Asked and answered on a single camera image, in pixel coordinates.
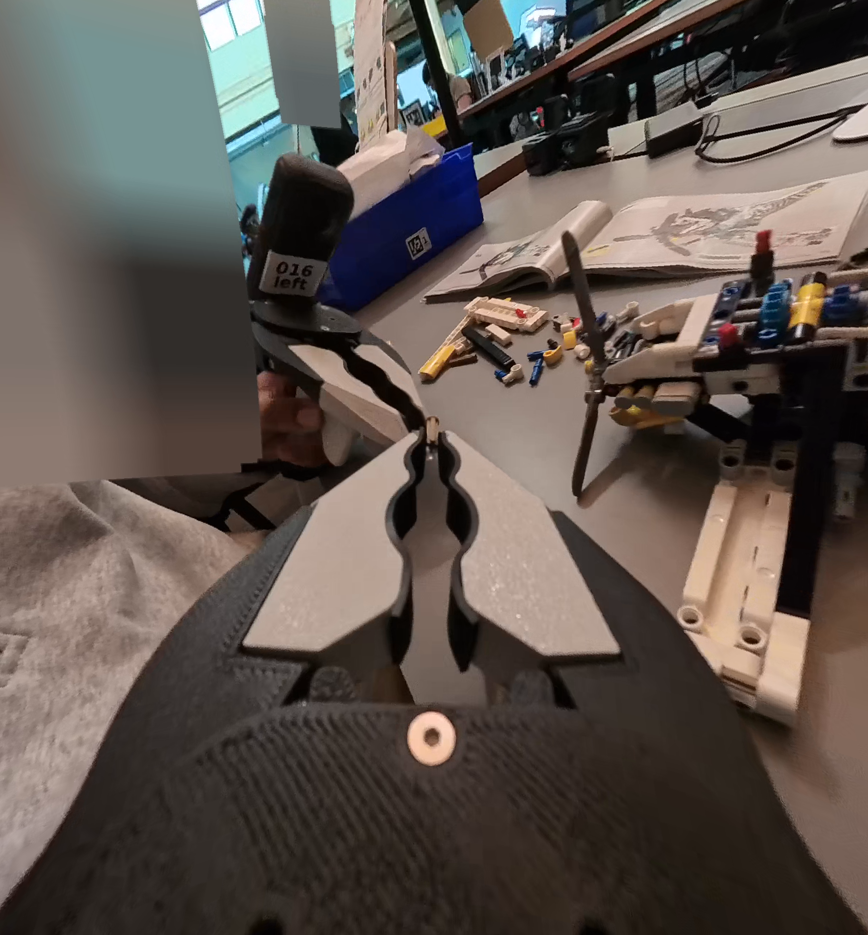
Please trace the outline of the wooden-edged background desk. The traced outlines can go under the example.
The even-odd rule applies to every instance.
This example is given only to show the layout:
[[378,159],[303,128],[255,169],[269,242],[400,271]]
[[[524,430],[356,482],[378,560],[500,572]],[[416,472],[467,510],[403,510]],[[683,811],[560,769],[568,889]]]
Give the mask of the wooden-edged background desk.
[[479,126],[500,123],[521,111],[532,111],[540,107],[546,98],[566,93],[570,85],[582,77],[741,4],[740,1],[642,2],[601,30],[581,39],[550,64],[516,78],[460,112],[460,125],[466,133],[473,134]]

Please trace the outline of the lego instruction booklet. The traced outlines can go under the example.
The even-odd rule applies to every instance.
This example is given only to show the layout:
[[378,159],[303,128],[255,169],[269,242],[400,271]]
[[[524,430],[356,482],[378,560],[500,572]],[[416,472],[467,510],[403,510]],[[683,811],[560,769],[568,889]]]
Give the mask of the lego instruction booklet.
[[775,269],[834,263],[868,206],[868,171],[761,193],[648,197],[613,212],[582,201],[518,240],[482,245],[430,288],[425,303],[505,298],[568,280],[561,238],[572,234],[588,275],[687,278],[746,272],[770,232]]

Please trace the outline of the white printed sheet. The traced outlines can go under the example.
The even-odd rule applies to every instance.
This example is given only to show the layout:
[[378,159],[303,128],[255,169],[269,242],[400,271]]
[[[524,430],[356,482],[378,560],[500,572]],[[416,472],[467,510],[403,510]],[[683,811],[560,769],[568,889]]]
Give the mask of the white printed sheet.
[[386,38],[386,1],[357,1],[354,79],[358,150],[368,151],[397,130],[396,50]]

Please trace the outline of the silver laptop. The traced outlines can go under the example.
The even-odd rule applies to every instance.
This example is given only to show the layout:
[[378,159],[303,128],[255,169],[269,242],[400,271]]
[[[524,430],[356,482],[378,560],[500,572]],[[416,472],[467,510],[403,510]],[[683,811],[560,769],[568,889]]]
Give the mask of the silver laptop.
[[744,138],[765,127],[770,134],[807,131],[868,104],[868,57],[763,84],[718,100],[704,120],[708,136]]

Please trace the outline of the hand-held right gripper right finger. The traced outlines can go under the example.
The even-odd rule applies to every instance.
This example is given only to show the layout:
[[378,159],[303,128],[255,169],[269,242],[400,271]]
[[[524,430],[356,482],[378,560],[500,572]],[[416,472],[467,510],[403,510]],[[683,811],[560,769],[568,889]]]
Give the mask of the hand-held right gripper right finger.
[[520,672],[619,658],[544,501],[451,431],[440,433],[438,469],[457,544],[447,632],[459,670],[507,686]]

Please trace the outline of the black device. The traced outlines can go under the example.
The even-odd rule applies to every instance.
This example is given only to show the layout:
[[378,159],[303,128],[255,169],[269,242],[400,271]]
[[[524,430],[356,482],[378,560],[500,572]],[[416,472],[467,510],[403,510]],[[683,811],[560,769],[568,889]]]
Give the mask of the black device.
[[526,139],[522,156],[528,175],[537,178],[559,170],[586,168],[603,159],[610,149],[608,131],[613,116],[613,111],[594,111]]

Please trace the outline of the person's left hand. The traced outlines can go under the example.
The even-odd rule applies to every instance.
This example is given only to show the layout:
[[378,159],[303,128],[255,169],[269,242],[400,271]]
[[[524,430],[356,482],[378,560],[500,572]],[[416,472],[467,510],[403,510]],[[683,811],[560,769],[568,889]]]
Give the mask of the person's left hand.
[[262,459],[296,468],[321,468],[323,413],[289,378],[268,371],[256,377]]

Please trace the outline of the lego aircraft model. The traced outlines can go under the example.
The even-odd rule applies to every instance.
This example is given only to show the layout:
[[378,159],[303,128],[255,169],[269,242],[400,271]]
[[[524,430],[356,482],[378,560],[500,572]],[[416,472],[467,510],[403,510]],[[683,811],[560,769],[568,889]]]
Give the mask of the lego aircraft model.
[[562,241],[588,375],[571,492],[605,403],[623,427],[721,443],[675,617],[735,703],[791,727],[822,538],[855,518],[868,464],[868,266],[777,279],[760,231],[745,279],[600,323]]

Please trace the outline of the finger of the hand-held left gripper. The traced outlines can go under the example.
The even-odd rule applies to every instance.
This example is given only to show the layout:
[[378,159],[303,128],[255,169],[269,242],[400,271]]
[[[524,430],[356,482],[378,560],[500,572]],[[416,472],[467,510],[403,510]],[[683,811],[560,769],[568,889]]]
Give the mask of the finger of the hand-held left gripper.
[[350,374],[397,412],[405,425],[425,424],[427,414],[415,378],[389,343],[360,341],[347,351],[345,364]]
[[344,354],[314,345],[291,345],[296,363],[316,377],[318,401],[331,421],[375,443],[395,443],[423,425],[405,425],[397,412],[350,374]]

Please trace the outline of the black flat lego beam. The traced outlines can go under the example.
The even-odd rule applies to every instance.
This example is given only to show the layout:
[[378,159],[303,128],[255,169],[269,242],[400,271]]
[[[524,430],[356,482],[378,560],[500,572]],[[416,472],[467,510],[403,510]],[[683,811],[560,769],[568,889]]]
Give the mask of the black flat lego beam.
[[467,325],[461,330],[464,340],[468,341],[479,355],[486,357],[495,368],[509,371],[516,366],[516,362],[491,337],[473,325]]

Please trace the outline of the cardboard box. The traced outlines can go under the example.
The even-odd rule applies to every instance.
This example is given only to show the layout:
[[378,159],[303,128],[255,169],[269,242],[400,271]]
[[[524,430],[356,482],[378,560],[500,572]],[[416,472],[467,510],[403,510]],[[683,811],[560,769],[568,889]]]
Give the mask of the cardboard box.
[[514,36],[500,1],[457,1],[472,49],[483,63],[498,51],[507,51]]

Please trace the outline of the white crumpled bags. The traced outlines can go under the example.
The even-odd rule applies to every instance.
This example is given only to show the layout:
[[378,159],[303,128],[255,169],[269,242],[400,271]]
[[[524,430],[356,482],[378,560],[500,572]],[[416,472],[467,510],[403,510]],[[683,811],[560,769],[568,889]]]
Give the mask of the white crumpled bags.
[[419,127],[393,131],[366,151],[345,160],[339,171],[355,195],[353,216],[409,184],[416,176],[440,164],[445,149]]

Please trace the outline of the blue plastic bin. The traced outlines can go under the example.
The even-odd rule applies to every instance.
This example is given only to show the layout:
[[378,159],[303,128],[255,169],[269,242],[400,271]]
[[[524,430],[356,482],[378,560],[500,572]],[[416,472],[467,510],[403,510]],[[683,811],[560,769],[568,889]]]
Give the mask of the blue plastic bin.
[[483,222],[468,144],[348,222],[316,297],[361,310]]

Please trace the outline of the black power adapter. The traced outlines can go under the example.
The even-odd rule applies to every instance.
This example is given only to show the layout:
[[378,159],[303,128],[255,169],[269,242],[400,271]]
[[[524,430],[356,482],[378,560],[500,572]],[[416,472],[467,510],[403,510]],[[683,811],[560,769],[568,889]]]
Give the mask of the black power adapter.
[[645,155],[656,159],[696,146],[703,135],[704,120],[703,110],[692,101],[648,118],[643,123]]

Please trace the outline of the black metal post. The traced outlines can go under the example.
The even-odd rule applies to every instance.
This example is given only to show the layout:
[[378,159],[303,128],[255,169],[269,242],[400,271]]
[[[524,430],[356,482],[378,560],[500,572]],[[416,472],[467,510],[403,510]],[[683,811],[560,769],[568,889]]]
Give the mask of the black metal post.
[[467,139],[459,121],[450,86],[450,78],[444,65],[442,48],[445,44],[440,10],[436,1],[410,1],[415,20],[415,29],[426,56],[429,76],[444,119],[447,139],[452,150],[467,145]]

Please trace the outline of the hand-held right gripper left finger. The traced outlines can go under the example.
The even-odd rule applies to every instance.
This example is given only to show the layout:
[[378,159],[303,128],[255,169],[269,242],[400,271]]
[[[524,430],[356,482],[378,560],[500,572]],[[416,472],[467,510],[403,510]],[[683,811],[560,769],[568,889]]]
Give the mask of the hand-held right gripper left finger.
[[425,441],[409,434],[316,500],[241,647],[341,667],[356,681],[404,660],[413,630],[412,564]]

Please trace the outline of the person's grey sweatshirt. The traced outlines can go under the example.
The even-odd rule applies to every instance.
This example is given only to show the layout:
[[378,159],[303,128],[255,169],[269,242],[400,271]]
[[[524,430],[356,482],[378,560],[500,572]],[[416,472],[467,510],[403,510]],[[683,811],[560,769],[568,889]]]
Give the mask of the person's grey sweatshirt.
[[0,906],[147,659],[263,538],[109,482],[0,489]]

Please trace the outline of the scattered loose lego pieces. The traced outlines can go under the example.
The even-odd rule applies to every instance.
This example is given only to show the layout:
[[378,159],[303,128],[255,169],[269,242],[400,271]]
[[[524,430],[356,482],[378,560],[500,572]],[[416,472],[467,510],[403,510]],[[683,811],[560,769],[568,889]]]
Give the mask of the scattered loose lego pieces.
[[[491,337],[508,355],[515,337],[534,335],[546,325],[552,327],[553,334],[544,345],[527,353],[526,366],[515,362],[515,367],[503,371],[476,353],[472,345],[464,340],[461,330],[467,325],[473,325]],[[419,369],[418,376],[423,383],[428,384],[439,380],[452,368],[482,360],[494,368],[494,379],[503,386],[522,382],[535,386],[541,380],[545,368],[556,367],[567,354],[573,354],[585,363],[592,360],[589,331],[580,315],[553,315],[541,307],[520,301],[479,297],[473,298],[465,306],[459,323]]]

